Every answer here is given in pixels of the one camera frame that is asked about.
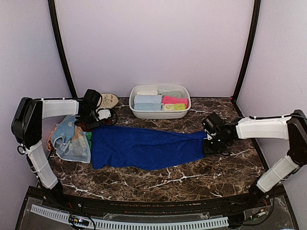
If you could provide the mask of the royal blue microfiber towel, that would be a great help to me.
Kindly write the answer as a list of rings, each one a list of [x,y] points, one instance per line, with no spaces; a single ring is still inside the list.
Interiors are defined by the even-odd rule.
[[[204,131],[176,133],[146,128],[101,126],[92,132],[92,166],[137,167],[152,171],[203,158]]]

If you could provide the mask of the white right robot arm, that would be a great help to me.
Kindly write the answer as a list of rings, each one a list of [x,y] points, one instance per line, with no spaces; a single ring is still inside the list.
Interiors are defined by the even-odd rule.
[[[202,121],[207,137],[202,142],[205,155],[225,153],[238,140],[258,142],[270,168],[257,179],[245,196],[245,204],[255,208],[263,194],[285,181],[307,163],[307,117],[302,110],[277,116],[236,117],[226,122],[213,112]]]

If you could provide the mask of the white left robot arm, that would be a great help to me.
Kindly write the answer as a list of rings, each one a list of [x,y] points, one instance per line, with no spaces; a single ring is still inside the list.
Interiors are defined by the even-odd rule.
[[[102,101],[99,92],[88,89],[82,98],[61,99],[21,99],[14,115],[11,131],[19,146],[21,155],[26,155],[32,172],[36,175],[41,186],[55,190],[62,188],[53,173],[43,149],[42,124],[43,120],[51,117],[76,116],[90,125],[98,124],[98,103]]]

